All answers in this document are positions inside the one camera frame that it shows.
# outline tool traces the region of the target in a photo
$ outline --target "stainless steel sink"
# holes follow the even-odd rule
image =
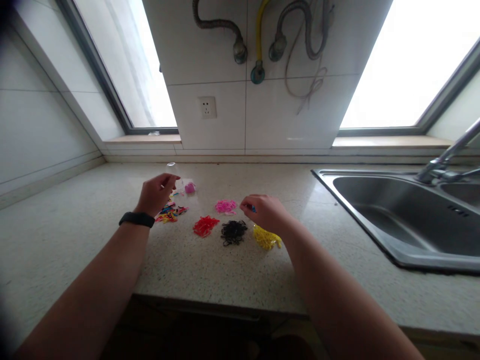
[[[454,198],[480,209],[480,184],[447,183],[440,188]]]
[[[480,184],[416,173],[312,170],[398,266],[480,274]]]

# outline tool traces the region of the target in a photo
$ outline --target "black wristband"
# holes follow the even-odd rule
[[[122,225],[123,222],[143,225],[151,229],[155,224],[155,219],[145,212],[126,212],[125,215],[121,217],[118,226]]]

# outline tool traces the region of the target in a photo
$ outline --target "countertop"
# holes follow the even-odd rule
[[[403,270],[310,173],[312,168],[417,170],[414,166],[311,164],[178,164],[197,193],[178,197],[189,211],[156,223],[135,293],[173,300],[306,315],[288,253],[265,251],[241,212],[215,212],[217,200],[270,194],[403,327],[480,335],[480,279]],[[165,171],[158,163],[107,163],[0,211],[0,294],[19,344],[109,240],[131,211],[142,182]],[[207,238],[192,227],[200,216],[220,220]],[[244,242],[224,247],[221,223],[245,220]]]

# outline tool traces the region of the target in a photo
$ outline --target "person's left hand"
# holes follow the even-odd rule
[[[172,190],[176,189],[175,181],[178,179],[180,179],[179,176],[163,173],[145,181],[133,212],[146,213],[152,218],[155,217],[169,201]]]

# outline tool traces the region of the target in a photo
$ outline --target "wall socket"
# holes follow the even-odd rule
[[[200,113],[202,119],[216,119],[217,107],[215,106],[214,96],[201,96],[198,98],[200,104]]]

